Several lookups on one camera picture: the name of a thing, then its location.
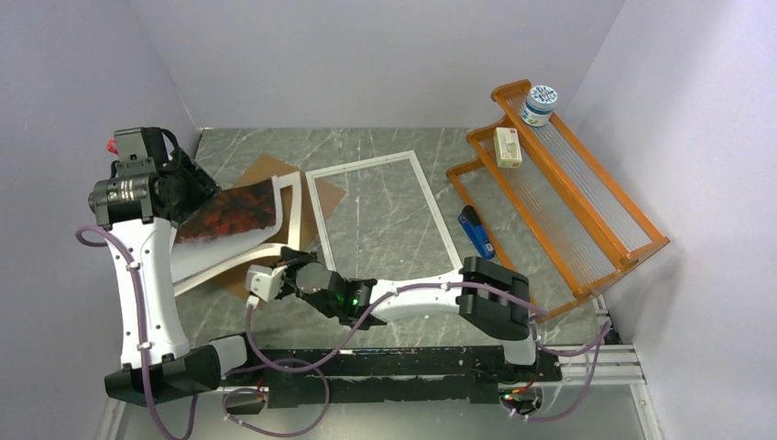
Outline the white picture frame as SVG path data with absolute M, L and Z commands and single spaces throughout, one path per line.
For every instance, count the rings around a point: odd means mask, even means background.
M 461 266 L 413 151 L 314 170 L 307 182 L 319 229 L 311 248 L 328 269 L 401 281 Z

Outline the red and white photo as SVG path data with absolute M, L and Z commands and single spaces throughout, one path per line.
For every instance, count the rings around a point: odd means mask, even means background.
M 222 191 L 177 229 L 172 280 L 184 281 L 262 244 L 278 232 L 282 216 L 275 177 Z

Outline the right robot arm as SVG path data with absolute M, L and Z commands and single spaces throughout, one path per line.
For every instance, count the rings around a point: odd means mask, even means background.
M 481 257 L 426 278 L 354 279 L 328 269 L 313 253 L 285 247 L 271 276 L 279 285 L 277 299 L 293 295 L 352 332 L 455 314 L 501 344 L 504 369 L 513 379 L 528 379 L 540 365 L 531 323 L 545 312 L 531 302 L 529 279 Z

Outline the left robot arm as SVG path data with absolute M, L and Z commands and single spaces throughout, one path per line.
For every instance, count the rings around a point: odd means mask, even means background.
M 88 197 L 94 232 L 115 266 L 123 342 L 118 371 L 104 378 L 109 397 L 142 407 L 213 391 L 228 376 L 254 383 L 262 360 L 243 334 L 192 348 L 178 314 L 170 253 L 175 227 L 213 199 L 220 186 L 166 128 L 114 133 L 117 158 Z

